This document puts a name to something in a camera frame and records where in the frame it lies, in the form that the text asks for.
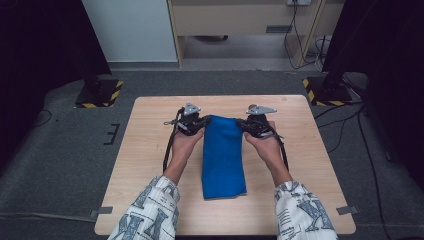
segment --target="wooden table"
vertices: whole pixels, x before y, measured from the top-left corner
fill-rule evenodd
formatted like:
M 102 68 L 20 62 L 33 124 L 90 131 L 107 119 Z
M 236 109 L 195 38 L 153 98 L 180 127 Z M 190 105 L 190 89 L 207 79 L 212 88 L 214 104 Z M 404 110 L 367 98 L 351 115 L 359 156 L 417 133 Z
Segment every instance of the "wooden table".
M 250 104 L 276 108 L 268 120 L 276 122 L 284 137 L 290 172 L 320 198 L 339 234 L 355 232 L 350 214 L 336 208 L 346 200 L 304 96 L 185 96 L 140 97 L 122 141 L 100 214 L 95 226 L 99 235 L 109 235 L 128 206 L 150 180 L 162 173 L 162 161 L 178 109 L 191 102 L 207 114 L 246 118 Z M 177 235 L 275 235 L 274 185 L 255 149 L 243 139 L 243 167 L 247 195 L 234 199 L 203 200 L 201 186 L 203 141 L 196 145 L 179 183 L 181 200 Z

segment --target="electrical outlet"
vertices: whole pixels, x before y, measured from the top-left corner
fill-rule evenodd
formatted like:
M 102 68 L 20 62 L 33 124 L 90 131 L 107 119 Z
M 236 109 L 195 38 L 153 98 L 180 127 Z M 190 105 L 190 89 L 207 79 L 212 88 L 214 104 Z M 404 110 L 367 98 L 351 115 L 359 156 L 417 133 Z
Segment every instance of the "electrical outlet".
M 296 2 L 296 5 L 298 6 L 311 5 L 311 0 L 287 0 L 287 5 L 294 6 L 295 2 Z

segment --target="sleeve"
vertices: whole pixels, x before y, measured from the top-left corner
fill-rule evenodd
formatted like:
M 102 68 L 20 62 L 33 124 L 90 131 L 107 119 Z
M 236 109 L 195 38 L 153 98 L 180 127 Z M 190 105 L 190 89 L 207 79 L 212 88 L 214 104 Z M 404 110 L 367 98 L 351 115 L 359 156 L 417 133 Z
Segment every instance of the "sleeve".
M 108 239 L 174 239 L 179 199 L 174 182 L 164 176 L 155 177 L 130 205 Z
M 320 200 L 295 181 L 275 189 L 278 240 L 338 239 Z

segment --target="yellow and black tape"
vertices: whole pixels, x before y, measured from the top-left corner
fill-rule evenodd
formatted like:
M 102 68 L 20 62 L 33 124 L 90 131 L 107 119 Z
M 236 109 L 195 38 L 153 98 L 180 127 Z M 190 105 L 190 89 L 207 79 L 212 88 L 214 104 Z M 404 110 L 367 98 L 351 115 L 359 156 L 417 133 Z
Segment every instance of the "yellow and black tape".
M 349 105 L 352 101 L 322 101 L 317 100 L 314 91 L 311 88 L 311 84 L 308 79 L 303 79 L 303 86 L 306 89 L 306 93 L 308 94 L 309 101 L 313 106 L 341 106 L 341 105 Z
M 103 102 L 103 103 L 85 102 L 85 103 L 75 104 L 75 107 L 76 108 L 111 107 L 115 103 L 116 98 L 118 98 L 119 92 L 121 91 L 122 84 L 124 84 L 124 81 L 117 81 L 113 94 L 111 95 L 110 100 L 107 102 Z

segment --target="white cabinet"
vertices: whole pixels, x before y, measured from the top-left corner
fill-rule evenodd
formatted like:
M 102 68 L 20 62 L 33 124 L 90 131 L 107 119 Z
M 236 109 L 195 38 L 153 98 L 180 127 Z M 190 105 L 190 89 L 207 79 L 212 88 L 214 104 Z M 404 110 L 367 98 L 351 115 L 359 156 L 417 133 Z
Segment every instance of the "white cabinet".
M 166 0 L 83 0 L 108 62 L 177 62 Z

